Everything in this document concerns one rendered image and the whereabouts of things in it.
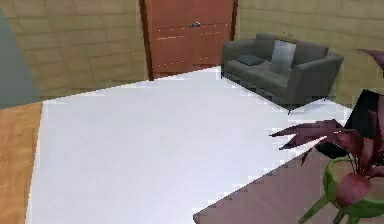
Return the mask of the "reddish brown wooden door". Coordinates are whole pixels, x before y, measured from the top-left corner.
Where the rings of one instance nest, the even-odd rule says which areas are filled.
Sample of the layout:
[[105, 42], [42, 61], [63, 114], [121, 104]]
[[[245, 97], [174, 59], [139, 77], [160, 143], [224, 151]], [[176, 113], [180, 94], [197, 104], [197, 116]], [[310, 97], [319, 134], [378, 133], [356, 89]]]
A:
[[[139, 0], [148, 78], [218, 66], [238, 0]], [[200, 22], [200, 27], [189, 27]]]

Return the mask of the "dark blue-grey cushion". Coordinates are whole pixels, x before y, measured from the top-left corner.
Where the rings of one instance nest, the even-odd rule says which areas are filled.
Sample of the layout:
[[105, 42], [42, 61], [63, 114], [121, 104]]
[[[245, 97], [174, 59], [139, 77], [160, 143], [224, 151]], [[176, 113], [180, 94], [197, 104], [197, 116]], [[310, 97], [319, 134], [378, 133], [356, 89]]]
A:
[[239, 55], [237, 61], [247, 66], [255, 66], [264, 62], [264, 59], [254, 55]]

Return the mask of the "light grey cushion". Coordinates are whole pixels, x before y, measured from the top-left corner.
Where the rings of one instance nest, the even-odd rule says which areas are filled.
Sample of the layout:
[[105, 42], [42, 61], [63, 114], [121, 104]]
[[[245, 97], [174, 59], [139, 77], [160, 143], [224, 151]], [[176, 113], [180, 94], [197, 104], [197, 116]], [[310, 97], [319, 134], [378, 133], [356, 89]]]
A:
[[271, 70], [275, 73], [288, 73], [291, 69], [295, 50], [295, 43], [276, 40], [272, 53]]

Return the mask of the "dark grey sofa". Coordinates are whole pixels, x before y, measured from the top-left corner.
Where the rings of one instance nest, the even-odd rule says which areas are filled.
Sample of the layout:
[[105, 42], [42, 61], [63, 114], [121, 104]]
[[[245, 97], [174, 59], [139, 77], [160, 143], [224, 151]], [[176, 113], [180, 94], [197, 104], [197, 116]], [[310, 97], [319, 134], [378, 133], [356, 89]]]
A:
[[[288, 73], [271, 70], [276, 40], [296, 44]], [[247, 66], [239, 55], [254, 55], [264, 62]], [[344, 57], [327, 46], [283, 36], [259, 33], [254, 38], [223, 44], [221, 75], [288, 111], [328, 97]]]

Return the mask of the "brown table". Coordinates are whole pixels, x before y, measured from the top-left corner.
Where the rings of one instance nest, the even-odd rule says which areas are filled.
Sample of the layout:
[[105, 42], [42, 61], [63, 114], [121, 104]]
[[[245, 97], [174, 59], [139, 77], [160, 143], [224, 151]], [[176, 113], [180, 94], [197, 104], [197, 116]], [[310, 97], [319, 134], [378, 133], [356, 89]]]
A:
[[[353, 169], [347, 157], [333, 171], [340, 180]], [[324, 194], [323, 175], [329, 159], [313, 151], [302, 154], [193, 216], [196, 224], [298, 224]], [[384, 199], [384, 178], [372, 178], [367, 198]], [[338, 209], [331, 203], [304, 224], [334, 224]], [[359, 224], [384, 224], [384, 214], [361, 218]]]

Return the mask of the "dark red leafed house plant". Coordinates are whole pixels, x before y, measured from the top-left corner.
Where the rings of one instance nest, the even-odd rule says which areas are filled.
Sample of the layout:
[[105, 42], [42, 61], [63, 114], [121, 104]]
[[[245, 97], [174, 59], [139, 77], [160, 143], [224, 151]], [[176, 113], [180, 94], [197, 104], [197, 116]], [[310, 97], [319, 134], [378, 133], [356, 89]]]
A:
[[351, 154], [353, 171], [346, 174], [336, 190], [336, 201], [340, 207], [354, 205], [369, 192], [372, 178], [384, 178], [384, 95], [377, 99], [377, 111], [367, 112], [373, 128], [373, 137], [363, 137], [356, 129], [344, 128], [334, 119], [302, 123], [271, 134], [271, 137], [294, 134], [280, 150], [291, 149], [322, 138], [318, 145], [332, 143], [347, 154]]

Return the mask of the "green plant pot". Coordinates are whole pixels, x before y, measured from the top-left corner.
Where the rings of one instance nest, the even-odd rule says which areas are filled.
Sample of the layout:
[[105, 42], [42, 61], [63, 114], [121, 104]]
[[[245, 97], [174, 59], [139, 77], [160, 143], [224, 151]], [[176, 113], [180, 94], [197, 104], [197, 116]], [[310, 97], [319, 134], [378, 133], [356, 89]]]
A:
[[384, 214], [384, 199], [375, 200], [363, 197], [355, 204], [345, 205], [346, 193], [348, 190], [352, 190], [352, 182], [349, 181], [348, 185], [340, 187], [340, 182], [333, 171], [335, 165], [341, 165], [344, 162], [346, 159], [337, 158], [328, 163], [323, 175], [324, 194], [299, 219], [298, 224], [304, 224], [329, 203], [338, 209], [334, 224], [339, 224], [345, 216], [348, 216], [347, 224], [359, 224], [361, 218], [374, 218]]

